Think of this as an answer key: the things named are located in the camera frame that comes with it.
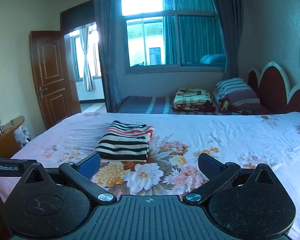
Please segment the striped dinosaur knit sweater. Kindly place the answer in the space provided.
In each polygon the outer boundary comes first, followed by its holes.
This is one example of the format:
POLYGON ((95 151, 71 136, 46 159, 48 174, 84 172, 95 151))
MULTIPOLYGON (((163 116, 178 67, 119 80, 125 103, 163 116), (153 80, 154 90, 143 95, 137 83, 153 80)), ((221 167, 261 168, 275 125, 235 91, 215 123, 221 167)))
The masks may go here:
POLYGON ((94 152, 110 161, 140 161, 148 158, 149 143, 155 128, 147 124, 124 124, 113 121, 94 152))

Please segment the wooden side table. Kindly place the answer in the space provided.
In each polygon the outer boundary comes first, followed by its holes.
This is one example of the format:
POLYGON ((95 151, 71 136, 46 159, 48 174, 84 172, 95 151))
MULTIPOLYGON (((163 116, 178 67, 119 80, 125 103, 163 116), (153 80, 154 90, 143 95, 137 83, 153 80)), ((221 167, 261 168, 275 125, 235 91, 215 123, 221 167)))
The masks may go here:
POLYGON ((0 157, 11 158, 16 154, 21 146, 16 141, 14 131, 16 131, 25 121, 24 116, 18 116, 3 126, 0 133, 0 157))

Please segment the white floral bed quilt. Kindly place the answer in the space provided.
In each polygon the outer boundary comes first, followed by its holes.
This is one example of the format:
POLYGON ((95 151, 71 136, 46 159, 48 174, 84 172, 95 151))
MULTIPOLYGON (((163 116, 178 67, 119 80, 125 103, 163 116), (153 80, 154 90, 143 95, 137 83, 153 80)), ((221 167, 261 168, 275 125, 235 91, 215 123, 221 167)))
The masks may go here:
POLYGON ((198 157, 245 168, 268 164, 296 205, 289 236, 300 239, 300 113, 262 116, 80 113, 39 135, 16 155, 45 167, 92 154, 113 121, 154 127, 148 161, 102 161, 93 182, 121 194, 183 196, 206 182, 198 157))

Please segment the striped pillow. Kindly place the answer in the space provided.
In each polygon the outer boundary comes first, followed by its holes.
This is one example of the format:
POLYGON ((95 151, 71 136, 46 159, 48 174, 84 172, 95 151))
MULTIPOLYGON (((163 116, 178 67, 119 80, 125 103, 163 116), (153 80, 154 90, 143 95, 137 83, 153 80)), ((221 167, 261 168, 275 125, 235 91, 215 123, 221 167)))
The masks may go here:
POLYGON ((217 83, 213 95, 220 111, 226 111, 230 108, 259 107, 261 105, 254 90, 239 77, 217 83))

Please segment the folded yellow patterned blanket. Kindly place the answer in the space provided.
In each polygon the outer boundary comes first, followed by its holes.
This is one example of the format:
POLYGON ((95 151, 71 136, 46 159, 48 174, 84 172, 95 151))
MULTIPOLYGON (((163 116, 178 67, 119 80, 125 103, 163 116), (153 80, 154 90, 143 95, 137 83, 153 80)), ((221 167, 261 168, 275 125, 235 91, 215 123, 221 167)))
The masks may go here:
POLYGON ((216 106, 207 90, 185 87, 177 91, 172 109, 177 112, 214 112, 216 106))

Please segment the brown wooden door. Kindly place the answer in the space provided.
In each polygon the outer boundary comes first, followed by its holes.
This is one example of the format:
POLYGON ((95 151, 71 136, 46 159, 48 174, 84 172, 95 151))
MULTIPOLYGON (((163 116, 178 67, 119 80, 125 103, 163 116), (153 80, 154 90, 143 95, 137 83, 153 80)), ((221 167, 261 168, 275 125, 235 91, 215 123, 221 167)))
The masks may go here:
POLYGON ((66 61, 61 31, 31 31, 30 56, 34 85, 45 128, 81 112, 73 71, 66 61))

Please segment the striped purple bed sheet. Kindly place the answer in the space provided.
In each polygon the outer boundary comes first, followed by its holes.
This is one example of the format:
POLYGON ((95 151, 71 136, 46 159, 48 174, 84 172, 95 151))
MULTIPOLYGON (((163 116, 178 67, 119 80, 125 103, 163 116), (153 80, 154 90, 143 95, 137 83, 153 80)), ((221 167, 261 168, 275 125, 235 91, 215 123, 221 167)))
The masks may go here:
POLYGON ((263 106, 256 108, 229 108, 221 113, 216 109, 214 112, 179 112, 172 109, 174 97, 144 97, 129 96, 121 105, 118 113, 131 114, 174 114, 174 115, 268 115, 271 114, 263 106))

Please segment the white balcony curtain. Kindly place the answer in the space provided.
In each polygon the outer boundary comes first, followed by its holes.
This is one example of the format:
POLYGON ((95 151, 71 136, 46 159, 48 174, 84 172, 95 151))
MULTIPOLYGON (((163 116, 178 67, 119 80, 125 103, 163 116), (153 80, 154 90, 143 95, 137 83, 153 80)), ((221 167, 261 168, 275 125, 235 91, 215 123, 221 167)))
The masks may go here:
POLYGON ((83 90, 86 92, 95 89, 94 76, 89 64, 89 27, 84 27, 79 30, 79 38, 83 51, 83 90))

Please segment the red heart-shaped headboard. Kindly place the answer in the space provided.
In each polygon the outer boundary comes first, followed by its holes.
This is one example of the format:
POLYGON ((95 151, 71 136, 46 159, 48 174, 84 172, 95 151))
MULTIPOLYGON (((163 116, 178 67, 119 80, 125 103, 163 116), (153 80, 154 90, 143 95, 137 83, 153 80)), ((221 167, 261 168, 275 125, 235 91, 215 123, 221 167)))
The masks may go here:
POLYGON ((300 83, 292 87, 285 70, 276 62, 269 62, 261 71, 251 68, 247 83, 271 113, 300 113, 300 83))

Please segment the large sliding window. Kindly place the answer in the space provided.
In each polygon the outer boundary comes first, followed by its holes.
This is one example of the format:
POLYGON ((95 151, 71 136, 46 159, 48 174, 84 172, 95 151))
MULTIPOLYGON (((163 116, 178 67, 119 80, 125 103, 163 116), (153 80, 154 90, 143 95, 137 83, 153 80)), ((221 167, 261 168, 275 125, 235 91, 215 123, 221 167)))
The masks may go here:
POLYGON ((222 72, 224 44, 213 0, 121 0, 133 72, 222 72))

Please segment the grey right curtain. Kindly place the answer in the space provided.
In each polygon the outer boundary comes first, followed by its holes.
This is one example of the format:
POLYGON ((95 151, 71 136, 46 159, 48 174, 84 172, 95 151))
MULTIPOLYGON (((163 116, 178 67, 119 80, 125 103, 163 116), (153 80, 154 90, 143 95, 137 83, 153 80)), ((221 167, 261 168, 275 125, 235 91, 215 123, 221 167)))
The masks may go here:
POLYGON ((243 0, 213 0, 226 54, 225 78, 238 77, 238 53, 243 30, 243 0))

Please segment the grey curtain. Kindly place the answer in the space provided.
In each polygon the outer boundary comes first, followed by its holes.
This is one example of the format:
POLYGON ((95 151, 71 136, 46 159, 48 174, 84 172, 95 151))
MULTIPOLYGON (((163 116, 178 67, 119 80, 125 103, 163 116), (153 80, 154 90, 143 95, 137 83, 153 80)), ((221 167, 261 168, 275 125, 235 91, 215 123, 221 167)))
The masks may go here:
POLYGON ((115 113, 121 105, 115 67, 115 0, 94 0, 94 8, 106 109, 115 113))
POLYGON ((213 0, 226 54, 225 78, 238 77, 238 53, 243 30, 243 0, 213 0))

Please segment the grey left curtain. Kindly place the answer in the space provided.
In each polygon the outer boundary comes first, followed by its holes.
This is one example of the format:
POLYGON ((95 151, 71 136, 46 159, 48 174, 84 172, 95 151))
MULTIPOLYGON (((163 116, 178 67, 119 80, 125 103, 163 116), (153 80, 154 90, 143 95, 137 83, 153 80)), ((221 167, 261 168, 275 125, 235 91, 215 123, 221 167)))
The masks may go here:
POLYGON ((115 0, 94 0, 94 8, 106 109, 115 113, 121 105, 115 67, 115 0))

